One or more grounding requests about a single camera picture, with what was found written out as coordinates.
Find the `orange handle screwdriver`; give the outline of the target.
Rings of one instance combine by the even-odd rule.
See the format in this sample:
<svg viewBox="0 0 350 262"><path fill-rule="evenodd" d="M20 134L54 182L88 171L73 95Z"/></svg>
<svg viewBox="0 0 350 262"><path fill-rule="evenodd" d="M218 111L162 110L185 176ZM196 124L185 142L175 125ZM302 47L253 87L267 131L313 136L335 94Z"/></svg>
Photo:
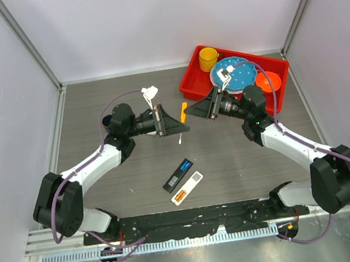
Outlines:
<svg viewBox="0 0 350 262"><path fill-rule="evenodd" d="M181 105L181 112L180 112L180 121L181 123L185 124L186 123L186 118L187 115L185 113L185 109L188 107L188 103L186 101L184 101ZM181 145L182 143L182 133L179 134L179 145Z"/></svg>

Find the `black remote control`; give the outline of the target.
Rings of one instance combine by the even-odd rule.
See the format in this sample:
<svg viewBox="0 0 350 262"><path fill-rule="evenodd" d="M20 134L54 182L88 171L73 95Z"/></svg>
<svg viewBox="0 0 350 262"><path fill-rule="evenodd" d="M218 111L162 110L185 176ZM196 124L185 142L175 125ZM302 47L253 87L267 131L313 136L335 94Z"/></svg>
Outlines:
<svg viewBox="0 0 350 262"><path fill-rule="evenodd" d="M187 171L192 167L190 166L189 169L186 172L182 172L180 170L181 165L183 162L187 161L188 159L184 159L182 163L177 167L177 169L174 171L174 173L168 178L168 180L163 185L163 189L167 191L168 193L171 193L174 191L174 189L177 187L178 183L181 182L181 180L184 178Z"/></svg>

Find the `blue battery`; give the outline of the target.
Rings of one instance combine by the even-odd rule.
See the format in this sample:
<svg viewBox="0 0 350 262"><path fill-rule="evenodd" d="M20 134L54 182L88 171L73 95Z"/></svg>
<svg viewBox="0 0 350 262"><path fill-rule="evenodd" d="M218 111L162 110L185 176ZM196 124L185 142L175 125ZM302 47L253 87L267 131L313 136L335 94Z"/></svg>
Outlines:
<svg viewBox="0 0 350 262"><path fill-rule="evenodd" d="M192 164L193 164L192 162L186 161L185 163L183 163L182 167L180 168L181 171L186 172Z"/></svg>
<svg viewBox="0 0 350 262"><path fill-rule="evenodd" d="M183 162L183 164L181 165L180 170L181 171L186 171L190 165L191 165L191 162L189 160L187 160L187 161Z"/></svg>

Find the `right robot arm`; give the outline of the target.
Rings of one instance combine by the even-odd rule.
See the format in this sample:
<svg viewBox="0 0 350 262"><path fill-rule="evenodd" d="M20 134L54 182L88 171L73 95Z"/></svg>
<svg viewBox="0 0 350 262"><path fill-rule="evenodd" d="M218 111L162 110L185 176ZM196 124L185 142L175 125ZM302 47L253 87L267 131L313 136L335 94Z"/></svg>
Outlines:
<svg viewBox="0 0 350 262"><path fill-rule="evenodd" d="M266 113L266 102L258 86L244 88L240 99L214 87L185 112L202 119L241 119L249 141L280 152L309 171L306 182L287 181L270 192L269 208L277 217L288 215L293 206L319 206L333 214L350 204L350 148L332 148L297 135Z"/></svg>

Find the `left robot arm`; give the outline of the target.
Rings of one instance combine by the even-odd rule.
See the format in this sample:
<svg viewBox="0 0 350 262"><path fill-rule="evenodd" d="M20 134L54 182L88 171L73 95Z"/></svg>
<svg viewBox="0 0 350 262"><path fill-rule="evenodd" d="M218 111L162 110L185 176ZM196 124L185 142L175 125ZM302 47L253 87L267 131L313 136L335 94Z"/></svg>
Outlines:
<svg viewBox="0 0 350 262"><path fill-rule="evenodd" d="M128 104L115 106L105 116L100 128L106 131L102 145L90 156L61 174L49 172L42 178L33 211L33 219L50 229L56 238L76 232L94 232L105 242L118 237L118 225L105 210L84 206L86 192L106 173L118 167L131 155L134 137L154 134L159 137L188 132L190 127L167 114L161 104L139 116Z"/></svg>

